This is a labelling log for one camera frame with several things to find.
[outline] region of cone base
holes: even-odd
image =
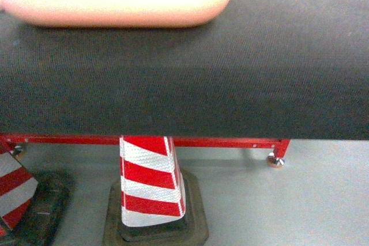
[[[110,191],[103,246],[200,246],[209,231],[197,179],[182,170],[186,190],[186,215],[177,221],[156,226],[130,228],[121,220],[121,183]]]
[[[69,196],[69,178],[55,172],[34,176],[39,185],[31,204],[8,237],[0,237],[0,246],[44,246],[52,240]]]

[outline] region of red and white striped traffic cone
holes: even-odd
[[[36,188],[36,179],[9,152],[0,152],[0,219],[9,229],[19,223]]]
[[[181,219],[186,196],[173,139],[124,136],[120,146],[123,224],[144,227]]]

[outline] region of red metal frame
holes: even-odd
[[[106,135],[36,135],[36,134],[0,134],[0,144],[13,147],[15,143],[65,143],[119,145],[119,136]],[[177,147],[230,147],[273,149],[276,158],[283,158],[290,139],[263,138],[192,138],[174,137]]]

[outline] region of concrete floor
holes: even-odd
[[[295,140],[281,169],[267,150],[177,148],[198,177],[210,237],[221,245],[369,245],[369,141]],[[100,246],[116,146],[29,145],[31,171],[67,172],[72,198],[54,246]]]

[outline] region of reflective stripe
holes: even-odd
[[[125,141],[122,141],[121,145],[121,157],[124,158],[125,161],[168,173],[174,170],[172,155],[164,156],[157,154]]]
[[[174,150],[173,139],[168,139],[167,137],[165,137],[164,141],[165,141],[165,148],[167,149],[167,153],[172,154]]]
[[[124,178],[155,187],[175,189],[171,173],[146,168],[129,161],[124,161]]]
[[[122,177],[121,182],[124,184],[122,186],[122,191],[126,195],[172,203],[178,203],[182,198],[181,187],[177,187],[174,190],[169,188],[154,187],[147,184],[138,183],[136,181],[125,180],[124,177]]]
[[[9,153],[0,154],[0,178],[21,167]]]
[[[180,217],[180,204],[164,201],[155,201],[136,196],[126,195],[122,192],[122,199],[127,210],[136,211],[145,214],[158,214]]]
[[[142,227],[164,224],[181,219],[181,217],[157,215],[157,214],[142,214],[136,211],[126,210],[122,207],[122,222],[128,227]]]
[[[160,155],[166,156],[168,154],[167,148],[165,147],[164,137],[138,137],[125,135],[123,137],[125,142],[136,145],[140,149],[145,149],[150,152],[154,152]]]
[[[179,165],[178,165],[178,162],[177,162],[177,157],[176,157],[176,154],[175,152],[173,153],[173,161],[174,161],[174,172],[172,172],[172,175],[173,175],[173,178],[174,178],[174,182],[175,182],[175,185],[176,186],[179,186],[180,185],[180,170],[179,170]]]
[[[20,205],[15,210],[12,210],[10,213],[3,217],[5,223],[9,226],[9,228],[14,229],[18,222],[22,219],[23,214],[27,210],[27,207],[31,203],[31,200],[26,201],[24,204]]]
[[[181,199],[179,201],[179,204],[180,204],[179,211],[180,211],[180,215],[181,216],[184,216],[184,214],[186,213],[186,201],[185,201],[185,199],[186,199],[186,190],[184,188],[185,182],[183,181],[182,174],[180,174],[179,180],[180,180],[180,190],[181,190],[181,193],[182,193],[182,197],[181,197]]]
[[[2,176],[0,178],[0,197],[31,178],[32,175],[29,174],[24,167],[18,168],[17,170]]]
[[[0,197],[0,217],[4,217],[33,197],[37,188],[37,181],[29,179],[22,185]]]

